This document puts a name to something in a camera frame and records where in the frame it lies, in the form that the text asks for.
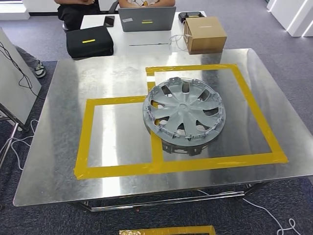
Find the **laptop lid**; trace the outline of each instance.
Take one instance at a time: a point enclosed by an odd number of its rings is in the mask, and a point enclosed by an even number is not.
[[[120,8],[124,32],[171,30],[176,7]]]

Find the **black device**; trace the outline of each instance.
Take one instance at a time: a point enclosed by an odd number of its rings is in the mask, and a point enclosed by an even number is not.
[[[104,19],[104,25],[106,25],[106,27],[113,27],[115,19],[115,16],[106,16],[106,18]]]
[[[202,13],[199,11],[192,11],[192,12],[182,12],[178,15],[180,22],[186,21],[186,18],[196,18],[196,17],[204,17]]]
[[[66,33],[66,48],[72,58],[112,55],[113,40],[106,26]]]

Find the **cardboard box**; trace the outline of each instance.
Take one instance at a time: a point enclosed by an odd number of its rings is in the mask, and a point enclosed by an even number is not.
[[[189,54],[219,53],[227,39],[217,17],[187,18],[184,35]]]

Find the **black pants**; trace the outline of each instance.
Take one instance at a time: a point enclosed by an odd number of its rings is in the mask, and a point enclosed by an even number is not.
[[[97,15],[100,9],[98,5],[61,5],[57,9],[60,20],[64,21],[69,31],[81,28],[84,15]]]

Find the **person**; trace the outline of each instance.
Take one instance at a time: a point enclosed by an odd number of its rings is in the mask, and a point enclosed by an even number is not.
[[[175,6],[175,0],[119,0],[120,7],[162,7]]]
[[[46,69],[40,60],[35,58],[20,47],[16,45],[14,46],[17,51],[22,57],[22,59],[23,59],[36,78],[42,78],[46,75]]]
[[[54,0],[60,4],[57,16],[64,21],[69,31],[81,28],[84,15],[97,15],[100,8],[99,0]]]

